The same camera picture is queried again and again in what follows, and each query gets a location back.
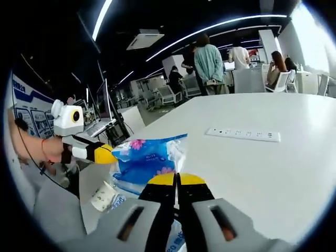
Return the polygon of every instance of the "air conditioner unit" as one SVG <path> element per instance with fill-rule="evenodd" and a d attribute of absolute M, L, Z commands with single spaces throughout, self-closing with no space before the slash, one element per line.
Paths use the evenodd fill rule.
<path fill-rule="evenodd" d="M 163 36 L 164 34 L 160 34 L 158 30 L 140 29 L 140 33 L 134 38 L 127 50 L 150 47 Z"/>

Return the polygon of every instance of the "red bracelet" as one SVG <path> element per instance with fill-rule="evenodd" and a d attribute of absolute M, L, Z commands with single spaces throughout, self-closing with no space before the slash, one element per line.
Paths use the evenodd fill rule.
<path fill-rule="evenodd" d="M 48 163 L 51 163 L 50 159 L 48 158 L 47 154 L 44 152 L 44 149 L 43 149 L 43 142 L 44 142 L 45 140 L 46 140 L 46 139 L 43 139 L 43 140 L 41 141 L 42 152 L 43 152 L 44 156 L 46 157 L 47 162 L 48 162 Z"/>

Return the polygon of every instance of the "hand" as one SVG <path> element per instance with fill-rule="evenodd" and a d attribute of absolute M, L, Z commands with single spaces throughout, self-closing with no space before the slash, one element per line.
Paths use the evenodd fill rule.
<path fill-rule="evenodd" d="M 54 163 L 58 163 L 61 161 L 63 149 L 62 138 L 55 136 L 53 138 L 49 138 L 43 143 L 43 151 L 50 161 Z"/>

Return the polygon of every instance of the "blue plastic bag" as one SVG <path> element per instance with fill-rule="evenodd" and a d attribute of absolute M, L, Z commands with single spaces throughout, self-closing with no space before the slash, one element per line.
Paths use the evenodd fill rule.
<path fill-rule="evenodd" d="M 165 139 L 138 139 L 121 144 L 112 151 L 119 165 L 119 172 L 113 177 L 118 181 L 146 185 L 156 175 L 175 172 L 176 157 L 185 156 L 179 143 L 186 136 L 187 134 Z"/>

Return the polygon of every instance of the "camera lens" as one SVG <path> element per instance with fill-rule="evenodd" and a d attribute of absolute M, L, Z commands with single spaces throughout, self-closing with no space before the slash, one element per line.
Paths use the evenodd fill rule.
<path fill-rule="evenodd" d="M 73 121 L 74 121 L 74 122 L 77 122 L 77 121 L 79 120 L 79 112 L 76 111 L 76 112 L 73 114 L 72 118 L 73 118 Z"/>

